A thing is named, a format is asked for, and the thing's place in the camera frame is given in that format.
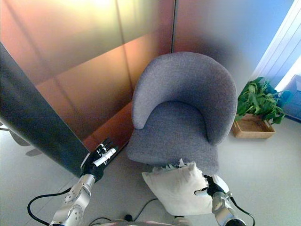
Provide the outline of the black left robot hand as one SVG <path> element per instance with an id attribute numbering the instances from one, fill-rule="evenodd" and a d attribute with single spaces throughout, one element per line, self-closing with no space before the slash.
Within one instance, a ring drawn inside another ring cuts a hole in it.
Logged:
<path id="1" fill-rule="evenodd" d="M 102 141 L 93 152 L 88 153 L 80 166 L 80 176 L 87 174 L 95 177 L 95 183 L 103 177 L 104 169 L 117 155 L 118 146 L 110 138 Z"/>

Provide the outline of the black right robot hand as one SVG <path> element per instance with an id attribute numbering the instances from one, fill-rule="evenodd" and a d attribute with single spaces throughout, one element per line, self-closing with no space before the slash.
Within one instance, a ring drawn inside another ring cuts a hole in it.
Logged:
<path id="1" fill-rule="evenodd" d="M 226 182 L 219 177 L 218 175 L 214 174 L 212 176 L 204 175 L 205 181 L 207 182 L 207 187 L 204 187 L 200 190 L 196 190 L 194 194 L 196 196 L 205 196 L 209 195 L 213 197 L 216 192 L 222 192 L 226 194 L 230 191 Z"/>

